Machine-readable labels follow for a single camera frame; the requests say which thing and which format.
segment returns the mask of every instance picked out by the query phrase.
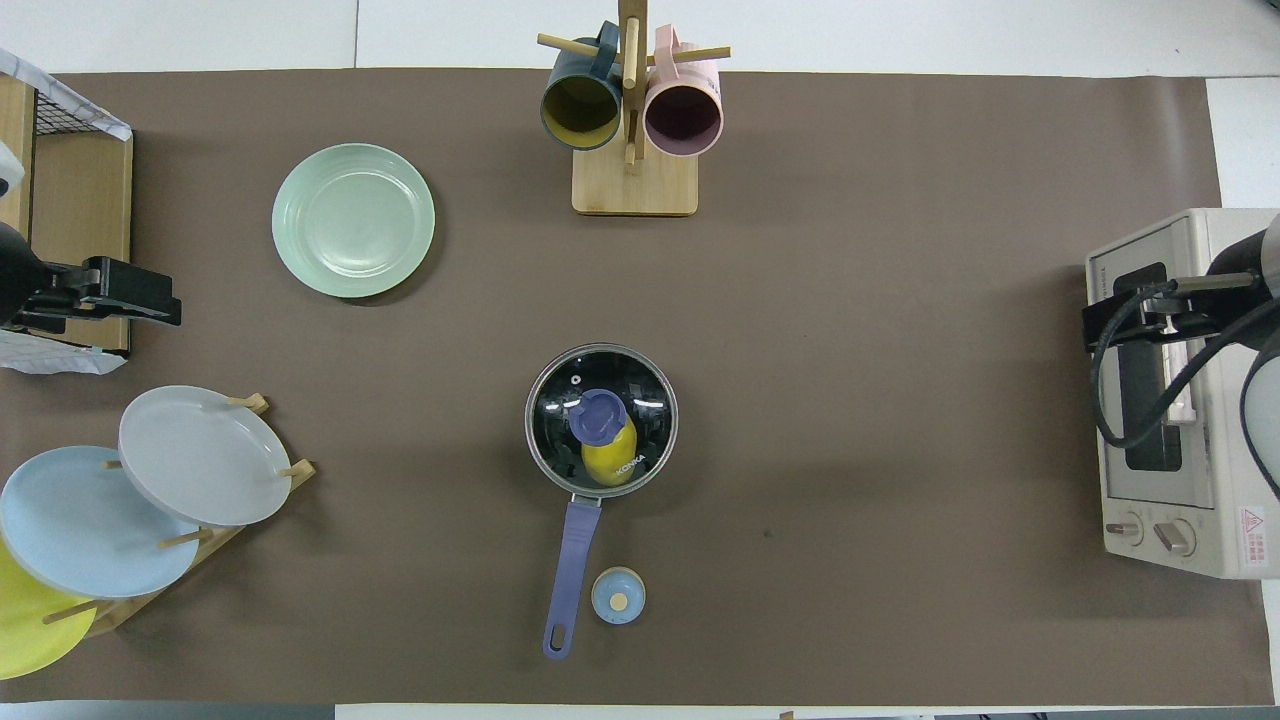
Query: blue mug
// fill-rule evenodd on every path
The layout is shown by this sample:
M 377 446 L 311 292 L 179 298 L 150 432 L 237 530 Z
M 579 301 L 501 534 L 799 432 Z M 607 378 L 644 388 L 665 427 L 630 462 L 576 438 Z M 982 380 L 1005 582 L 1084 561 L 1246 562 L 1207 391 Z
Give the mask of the blue mug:
M 599 50 L 595 58 L 561 50 L 543 91 L 543 127 L 571 150 L 594 150 L 613 140 L 622 120 L 618 26 L 605 22 L 595 38 L 577 41 Z

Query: glass lid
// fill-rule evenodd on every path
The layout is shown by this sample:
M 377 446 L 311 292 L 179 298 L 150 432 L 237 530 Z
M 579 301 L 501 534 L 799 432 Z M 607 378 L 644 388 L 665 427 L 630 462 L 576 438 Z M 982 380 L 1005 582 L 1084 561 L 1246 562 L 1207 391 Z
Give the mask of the glass lid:
M 584 345 L 538 377 L 525 437 L 543 473 L 564 489 L 616 497 L 666 464 L 676 418 L 671 383 L 648 357 L 621 345 Z

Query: yellow plate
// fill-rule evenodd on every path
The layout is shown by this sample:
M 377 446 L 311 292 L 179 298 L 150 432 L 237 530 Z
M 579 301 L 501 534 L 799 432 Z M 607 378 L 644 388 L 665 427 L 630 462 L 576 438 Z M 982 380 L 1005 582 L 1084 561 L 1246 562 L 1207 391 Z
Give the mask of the yellow plate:
M 97 612 L 88 610 L 50 625 L 42 619 L 86 600 L 41 584 L 0 542 L 0 680 L 35 673 L 70 652 Z

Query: pan handle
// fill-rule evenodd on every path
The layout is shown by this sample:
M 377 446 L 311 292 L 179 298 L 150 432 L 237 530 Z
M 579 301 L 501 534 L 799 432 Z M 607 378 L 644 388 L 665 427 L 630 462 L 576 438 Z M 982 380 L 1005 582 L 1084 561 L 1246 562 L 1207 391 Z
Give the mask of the pan handle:
M 543 655 L 552 660 L 564 660 L 573 644 L 573 623 L 582 596 L 586 577 L 586 555 L 591 551 L 595 525 L 600 521 L 600 501 L 570 500 L 564 511 L 564 534 L 561 538 L 561 557 L 556 565 L 556 587 L 552 589 L 552 609 L 547 614 L 547 632 L 543 634 Z

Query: small blue lid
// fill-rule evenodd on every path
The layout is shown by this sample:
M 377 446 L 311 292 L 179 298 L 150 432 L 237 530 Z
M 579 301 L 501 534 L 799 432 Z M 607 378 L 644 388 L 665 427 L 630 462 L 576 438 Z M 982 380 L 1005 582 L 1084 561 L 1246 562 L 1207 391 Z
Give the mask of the small blue lid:
M 607 389 L 589 389 L 568 413 L 568 428 L 582 445 L 604 447 L 627 425 L 627 406 Z
M 621 565 L 600 573 L 591 585 L 591 607 L 600 620 L 611 625 L 626 625 L 644 610 L 644 580 L 630 568 Z

